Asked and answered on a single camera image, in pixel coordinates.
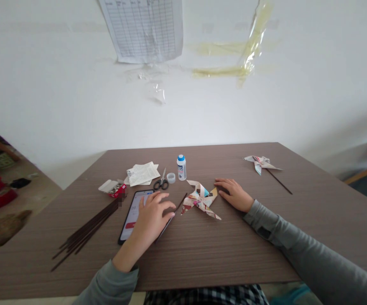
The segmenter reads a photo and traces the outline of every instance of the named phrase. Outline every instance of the wooden stick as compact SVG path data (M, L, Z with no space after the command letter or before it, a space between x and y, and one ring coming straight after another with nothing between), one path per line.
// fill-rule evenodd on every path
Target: wooden stick
M365 170L364 172L358 173L357 175L354 175L353 177L350 177L349 179L346 179L344 183L350 184L366 176L367 176L367 170Z
M59 248L59 249L61 249L58 253L56 253L53 257L52 257L52 259L55 259L55 258L57 258L58 257L58 255L59 254L61 254L64 250L66 250L66 249L68 249L67 250L67 252L69 253L69 251L70 251L70 249L71 249L71 247L73 246L73 245L75 245L76 243L78 243L82 238L83 238L83 236L85 236L87 233L89 233L91 230L92 230L92 226L94 227L98 222L100 222L100 220L102 220L103 219L103 217L105 216L106 214L103 214L102 216L101 216L101 218L97 218L96 220L95 220L95 223L91 223L88 227L86 227L83 231L81 231L78 235L75 235L75 233L74 234L72 234L72 236L73 236L73 238L72 239L70 239L70 238L68 238L67 239L67 241Z
M86 245L86 243L89 241L90 238L96 233L96 231L102 226L102 224L118 209L118 206L114 208L82 241L82 244L80 247L76 250L75 255L79 253L80 250Z
M287 187L284 184L282 184L282 182L280 180L278 180L278 178L276 176L274 176L274 174L272 172L270 172L269 169L266 169L266 170L267 170L267 172L270 173L271 176L274 177L275 180L277 180L284 187L284 189L286 189L288 191L288 193L293 195L293 193L291 193L291 191L289 189L287 189Z
M175 212L178 211L179 207L181 206L181 204L184 202L185 198L187 197L188 193L185 194L185 196L183 197L181 203L178 205L178 207L175 209ZM157 239L155 240L155 243L158 242L158 240L160 239L161 235L164 233L165 229L168 227L168 225L170 224L172 218L170 220L168 220L167 224L165 225L165 227L163 228L162 232L159 234L159 236L157 237Z
M80 250L86 245L89 239L96 233L96 231L102 226L102 224L119 208L119 203L123 201L123 196L120 196L116 200L113 200L108 206L96 214L91 220L83 225L79 230L73 233L65 243L63 243L59 249L61 249L54 258L58 257L65 249L67 249L66 255L51 269L51 272L59 267L76 249L78 254Z
M92 219L90 219L81 228L79 228L75 233L73 233L71 236L69 236L68 239L59 247L59 249L62 249L64 246L66 246L69 243L70 240L74 239L80 233L85 231L92 223L96 222L98 218L101 218L101 216L103 216L113 206L113 204L115 204L116 201L117 201L117 199L113 200L108 206L106 206L104 209L102 209Z

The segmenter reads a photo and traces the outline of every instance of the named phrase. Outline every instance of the glue bottle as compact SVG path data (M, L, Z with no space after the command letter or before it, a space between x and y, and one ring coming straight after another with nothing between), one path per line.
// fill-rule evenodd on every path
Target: glue bottle
M186 180L186 160L184 155L179 155L176 160L178 164L178 178L181 181Z

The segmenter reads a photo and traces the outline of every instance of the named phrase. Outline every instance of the small box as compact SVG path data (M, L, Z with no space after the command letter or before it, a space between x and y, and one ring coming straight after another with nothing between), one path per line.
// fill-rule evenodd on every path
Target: small box
M123 180L117 179L117 181L107 180L101 187L99 191L108 194L110 197L118 198L120 194L124 194L127 186L124 184Z

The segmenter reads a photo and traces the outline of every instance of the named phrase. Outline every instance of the gray sleeve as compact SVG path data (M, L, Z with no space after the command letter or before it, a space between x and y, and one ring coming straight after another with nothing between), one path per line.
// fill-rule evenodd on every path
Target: gray sleeve
M118 271L111 260L95 275L73 304L128 305L137 284L138 268L129 273Z
M324 304L367 304L367 272L257 200L243 218L274 244Z

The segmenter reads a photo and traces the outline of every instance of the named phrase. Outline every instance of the plaid pants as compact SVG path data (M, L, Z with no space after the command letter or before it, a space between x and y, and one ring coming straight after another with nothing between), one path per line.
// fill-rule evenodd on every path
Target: plaid pants
M149 291L144 305L264 304L268 301L260 285L219 286L180 290Z

